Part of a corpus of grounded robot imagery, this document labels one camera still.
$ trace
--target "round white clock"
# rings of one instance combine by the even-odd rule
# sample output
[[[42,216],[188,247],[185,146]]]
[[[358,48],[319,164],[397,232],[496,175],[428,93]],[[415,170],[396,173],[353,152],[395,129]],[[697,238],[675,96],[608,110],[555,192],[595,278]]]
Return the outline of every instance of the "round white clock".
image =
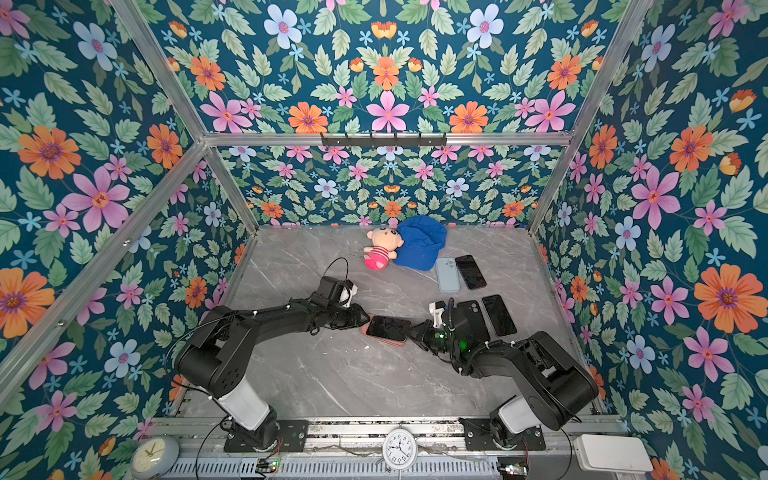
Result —
[[[153,437],[139,445],[131,460],[131,474],[139,480],[159,477],[170,470],[179,456],[173,437]]]
[[[384,439],[384,462],[395,470],[407,470],[416,462],[419,447],[411,432],[394,429]]]

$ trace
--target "black smartphone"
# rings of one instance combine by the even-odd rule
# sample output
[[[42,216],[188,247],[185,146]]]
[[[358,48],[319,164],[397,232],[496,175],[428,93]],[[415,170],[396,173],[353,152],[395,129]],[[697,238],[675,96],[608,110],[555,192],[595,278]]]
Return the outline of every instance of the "black smartphone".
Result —
[[[467,284],[467,288],[470,290],[476,290],[488,285],[472,255],[456,257],[456,266],[464,278],[464,283]]]
[[[496,335],[505,336],[518,332],[501,295],[484,296],[482,304],[488,318],[491,319],[491,325],[493,325]]]
[[[380,339],[405,342],[408,331],[411,329],[411,321],[391,316],[374,315],[368,325],[367,334]]]

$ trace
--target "smartphone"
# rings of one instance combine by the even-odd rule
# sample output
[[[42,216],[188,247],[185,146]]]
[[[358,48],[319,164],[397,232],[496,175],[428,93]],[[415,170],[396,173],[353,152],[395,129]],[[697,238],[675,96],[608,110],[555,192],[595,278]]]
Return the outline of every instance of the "smartphone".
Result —
[[[394,318],[391,316],[374,315],[371,322],[368,324],[368,331],[366,334],[380,339],[404,343],[408,338],[408,331],[410,329],[410,320]]]
[[[456,293],[462,289],[458,281],[458,268],[456,260],[452,258],[438,258],[435,262],[435,271],[437,272],[437,285],[443,293]]]
[[[488,318],[491,320],[493,330],[496,331],[496,335],[505,336],[518,332],[518,328],[515,326],[515,322],[512,321],[512,317],[509,315],[509,310],[507,310],[501,295],[484,296],[482,304],[485,307]]]
[[[464,283],[467,284],[467,288],[470,290],[476,290],[488,285],[472,255],[456,257],[456,266],[464,278]]]

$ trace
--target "stuffed animal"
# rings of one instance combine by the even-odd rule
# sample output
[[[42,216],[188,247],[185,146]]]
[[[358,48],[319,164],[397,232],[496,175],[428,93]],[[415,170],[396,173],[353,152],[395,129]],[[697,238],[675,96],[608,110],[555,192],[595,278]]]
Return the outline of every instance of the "stuffed animal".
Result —
[[[366,266],[371,270],[384,270],[390,259],[397,258],[395,248],[402,247],[403,240],[397,230],[389,227],[381,227],[368,232],[368,238],[373,242],[373,247],[364,248]]]

